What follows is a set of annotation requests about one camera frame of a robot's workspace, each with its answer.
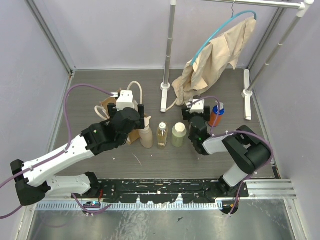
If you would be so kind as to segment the watermelon print canvas bag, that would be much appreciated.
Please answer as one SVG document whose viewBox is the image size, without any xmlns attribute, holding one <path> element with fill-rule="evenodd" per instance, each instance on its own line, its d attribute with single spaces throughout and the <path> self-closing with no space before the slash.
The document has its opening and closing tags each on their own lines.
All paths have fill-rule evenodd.
<svg viewBox="0 0 320 240">
<path fill-rule="evenodd" d="M 137 85 L 139 88 L 139 103 L 134 100 L 134 95 L 131 90 L 133 85 Z M 114 96 L 110 96 L 106 100 L 102 101 L 100 105 L 96 105 L 94 107 L 95 113 L 103 120 L 113 118 L 116 112 L 123 111 L 124 109 L 134 109 L 138 112 L 139 107 L 143 106 L 143 89 L 138 81 L 132 81 L 126 90 L 120 89 L 114 94 Z M 127 143 L 131 145 L 137 139 L 140 139 L 142 146 L 146 149 L 150 149 L 154 143 L 153 132 L 150 127 L 150 120 L 152 117 L 145 113 L 143 114 L 143 129 L 136 129 L 129 133 Z"/>
</svg>

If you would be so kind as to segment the orange bottle blue pump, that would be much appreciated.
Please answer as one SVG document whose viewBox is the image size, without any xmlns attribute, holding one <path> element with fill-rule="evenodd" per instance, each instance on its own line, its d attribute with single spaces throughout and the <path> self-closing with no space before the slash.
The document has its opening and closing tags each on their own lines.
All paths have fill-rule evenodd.
<svg viewBox="0 0 320 240">
<path fill-rule="evenodd" d="M 224 104 L 222 102 L 218 103 L 216 101 L 216 105 L 213 107 L 212 112 L 210 114 L 210 121 L 208 122 L 208 125 L 210 127 L 217 127 L 224 113 L 225 113 Z"/>
</svg>

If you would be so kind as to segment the beige bottle round cap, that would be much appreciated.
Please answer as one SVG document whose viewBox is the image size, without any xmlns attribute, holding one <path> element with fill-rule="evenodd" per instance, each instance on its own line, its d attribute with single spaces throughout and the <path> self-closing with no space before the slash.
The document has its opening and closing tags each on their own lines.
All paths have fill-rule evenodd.
<svg viewBox="0 0 320 240">
<path fill-rule="evenodd" d="M 150 128 L 151 116 L 144 118 L 144 129 L 139 129 L 140 142 L 143 147 L 150 149 L 153 146 L 153 132 Z"/>
</svg>

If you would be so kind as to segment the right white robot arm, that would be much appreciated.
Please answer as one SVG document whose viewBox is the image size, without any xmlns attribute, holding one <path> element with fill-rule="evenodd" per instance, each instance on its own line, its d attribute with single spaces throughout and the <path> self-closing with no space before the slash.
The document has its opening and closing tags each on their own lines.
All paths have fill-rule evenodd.
<svg viewBox="0 0 320 240">
<path fill-rule="evenodd" d="M 208 106 L 193 110 L 191 104 L 187 104 L 181 111 L 183 119 L 189 123 L 188 138 L 198 154 L 208 156 L 227 152 L 234 161 L 218 180 L 217 188 L 223 196 L 231 197 L 244 180 L 272 160 L 274 153 L 269 142 L 246 125 L 235 131 L 211 135 L 207 127 L 210 118 Z"/>
</svg>

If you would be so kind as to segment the clear bottle white cap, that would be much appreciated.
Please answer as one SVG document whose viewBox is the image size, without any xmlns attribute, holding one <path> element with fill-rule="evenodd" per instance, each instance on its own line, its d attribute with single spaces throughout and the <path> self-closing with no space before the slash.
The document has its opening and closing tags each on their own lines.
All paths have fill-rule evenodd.
<svg viewBox="0 0 320 240">
<path fill-rule="evenodd" d="M 157 147 L 164 149 L 167 145 L 168 125 L 165 122 L 160 122 L 157 128 Z"/>
</svg>

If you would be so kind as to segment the olive green lotion bottle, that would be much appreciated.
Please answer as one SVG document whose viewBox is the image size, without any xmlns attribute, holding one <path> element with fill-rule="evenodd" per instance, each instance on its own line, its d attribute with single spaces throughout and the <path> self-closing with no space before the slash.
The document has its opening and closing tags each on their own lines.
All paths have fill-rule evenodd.
<svg viewBox="0 0 320 240">
<path fill-rule="evenodd" d="M 182 122 L 176 123 L 172 128 L 171 143 L 174 147 L 181 147 L 187 135 L 186 126 Z"/>
</svg>

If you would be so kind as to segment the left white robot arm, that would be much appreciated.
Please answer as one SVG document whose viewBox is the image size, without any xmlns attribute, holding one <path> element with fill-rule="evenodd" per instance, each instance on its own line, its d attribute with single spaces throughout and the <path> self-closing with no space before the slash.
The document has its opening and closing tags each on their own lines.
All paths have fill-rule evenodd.
<svg viewBox="0 0 320 240">
<path fill-rule="evenodd" d="M 48 196 L 69 194 L 95 198 L 101 185 L 93 172 L 58 176 L 62 170 L 126 144 L 129 134 L 145 127 L 144 105 L 115 110 L 110 119 L 90 125 L 66 145 L 34 160 L 10 164 L 15 189 L 22 206 L 36 204 Z"/>
</svg>

